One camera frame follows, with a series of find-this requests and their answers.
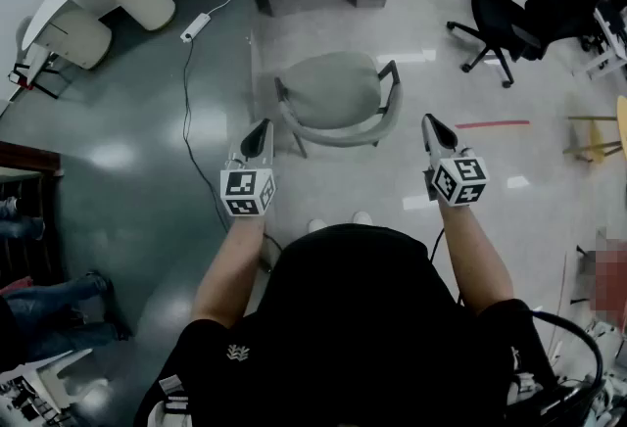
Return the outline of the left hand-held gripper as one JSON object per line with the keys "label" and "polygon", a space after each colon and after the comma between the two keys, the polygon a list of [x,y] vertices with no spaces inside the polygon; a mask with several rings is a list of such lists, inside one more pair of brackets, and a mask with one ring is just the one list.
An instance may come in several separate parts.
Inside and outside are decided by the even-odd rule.
{"label": "left hand-held gripper", "polygon": [[276,191],[273,123],[258,120],[236,136],[220,172],[219,194],[231,217],[263,216]]}

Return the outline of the white power strip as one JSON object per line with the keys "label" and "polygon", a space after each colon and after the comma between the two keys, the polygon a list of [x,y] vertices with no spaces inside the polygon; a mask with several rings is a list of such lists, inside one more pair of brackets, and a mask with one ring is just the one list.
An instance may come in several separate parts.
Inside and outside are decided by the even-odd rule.
{"label": "white power strip", "polygon": [[191,43],[210,21],[210,14],[199,14],[194,19],[194,21],[181,33],[180,39],[184,43]]}

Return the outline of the grey upholstered armchair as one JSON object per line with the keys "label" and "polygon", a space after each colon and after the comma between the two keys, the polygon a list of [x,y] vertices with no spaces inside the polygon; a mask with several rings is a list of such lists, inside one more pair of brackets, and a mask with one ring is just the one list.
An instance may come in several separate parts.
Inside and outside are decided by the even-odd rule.
{"label": "grey upholstered armchair", "polygon": [[379,70],[360,52],[307,58],[276,75],[274,86],[303,158],[306,141],[332,148],[376,147],[396,126],[404,96],[396,62]]}

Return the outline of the dark wooden cabinet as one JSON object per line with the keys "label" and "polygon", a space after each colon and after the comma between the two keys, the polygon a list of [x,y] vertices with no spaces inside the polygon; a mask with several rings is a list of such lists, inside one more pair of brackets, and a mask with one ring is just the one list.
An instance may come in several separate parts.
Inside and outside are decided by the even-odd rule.
{"label": "dark wooden cabinet", "polygon": [[56,227],[61,175],[59,154],[0,141],[0,201],[22,199],[24,214],[45,221],[39,241],[0,239],[0,288],[27,280],[51,285],[63,279]]}

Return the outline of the person's left forearm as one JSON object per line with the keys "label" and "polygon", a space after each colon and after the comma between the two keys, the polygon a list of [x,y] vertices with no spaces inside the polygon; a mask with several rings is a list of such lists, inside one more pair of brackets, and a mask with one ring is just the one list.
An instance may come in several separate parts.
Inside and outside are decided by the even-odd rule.
{"label": "person's left forearm", "polygon": [[236,218],[196,292],[191,319],[230,328],[245,313],[265,233],[262,216]]}

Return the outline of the white plastic stool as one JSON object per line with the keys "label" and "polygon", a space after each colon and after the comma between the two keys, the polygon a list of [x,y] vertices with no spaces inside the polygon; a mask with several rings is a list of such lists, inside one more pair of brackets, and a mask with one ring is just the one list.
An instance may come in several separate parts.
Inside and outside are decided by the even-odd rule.
{"label": "white plastic stool", "polygon": [[67,369],[91,354],[67,352],[1,373],[0,427],[77,427],[71,407],[109,386],[105,377],[71,383]]}

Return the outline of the red floor tape strip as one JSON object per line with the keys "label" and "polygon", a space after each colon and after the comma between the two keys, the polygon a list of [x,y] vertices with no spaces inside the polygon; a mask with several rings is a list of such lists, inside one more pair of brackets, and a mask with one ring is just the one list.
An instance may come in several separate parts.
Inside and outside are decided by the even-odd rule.
{"label": "red floor tape strip", "polygon": [[527,126],[530,125],[530,121],[526,119],[509,119],[509,120],[493,120],[493,121],[479,121],[456,124],[456,129],[474,129],[474,128],[487,128],[487,127],[507,127],[507,126]]}

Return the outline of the black metal frame stand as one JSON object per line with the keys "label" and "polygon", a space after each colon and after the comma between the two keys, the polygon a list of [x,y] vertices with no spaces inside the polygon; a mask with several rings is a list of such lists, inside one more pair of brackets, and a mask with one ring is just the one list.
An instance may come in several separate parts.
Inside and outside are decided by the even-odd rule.
{"label": "black metal frame stand", "polygon": [[37,89],[53,99],[58,99],[58,94],[53,93],[37,82],[37,78],[43,73],[57,76],[61,75],[59,71],[53,68],[56,58],[57,55],[50,53],[46,48],[37,48],[31,59],[28,58],[27,51],[18,51],[14,67],[8,73],[7,77],[10,82],[19,86],[21,89]]}

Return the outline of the white office desk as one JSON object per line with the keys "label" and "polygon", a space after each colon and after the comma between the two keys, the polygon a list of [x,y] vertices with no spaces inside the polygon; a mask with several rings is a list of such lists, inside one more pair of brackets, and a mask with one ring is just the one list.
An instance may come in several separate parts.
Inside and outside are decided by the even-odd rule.
{"label": "white office desk", "polygon": [[600,7],[594,11],[594,18],[599,26],[604,43],[599,54],[586,64],[575,68],[571,74],[575,77],[586,75],[591,80],[604,77],[627,65],[627,33],[625,37],[611,30],[612,13],[601,11]]}

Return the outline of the person's black shirt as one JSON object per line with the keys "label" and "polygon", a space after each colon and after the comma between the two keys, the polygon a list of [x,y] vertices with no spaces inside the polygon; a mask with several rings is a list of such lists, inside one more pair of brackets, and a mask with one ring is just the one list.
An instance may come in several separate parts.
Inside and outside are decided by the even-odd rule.
{"label": "person's black shirt", "polygon": [[342,224],[283,250],[254,313],[188,324],[161,377],[193,427],[502,427],[519,372],[555,385],[523,302],[473,313],[421,242]]}

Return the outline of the yellow wooden stool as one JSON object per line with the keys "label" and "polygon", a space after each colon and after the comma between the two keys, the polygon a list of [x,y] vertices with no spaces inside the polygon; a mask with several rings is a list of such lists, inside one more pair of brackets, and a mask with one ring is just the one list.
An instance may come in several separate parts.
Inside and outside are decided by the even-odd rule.
{"label": "yellow wooden stool", "polygon": [[[616,100],[614,116],[568,116],[569,121],[582,121],[588,124],[588,142],[583,146],[572,146],[562,151],[563,155],[577,158],[589,156],[592,163],[601,164],[606,158],[621,154],[627,162],[627,97],[619,96]],[[616,125],[618,138],[604,141],[600,122],[612,122]]]}

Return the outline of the person's right forearm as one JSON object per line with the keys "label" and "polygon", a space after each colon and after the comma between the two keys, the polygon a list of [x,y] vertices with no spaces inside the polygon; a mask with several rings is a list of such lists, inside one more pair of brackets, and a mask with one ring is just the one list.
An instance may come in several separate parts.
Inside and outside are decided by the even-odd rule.
{"label": "person's right forearm", "polygon": [[463,303],[474,313],[514,298],[506,265],[470,207],[438,200],[453,272]]}

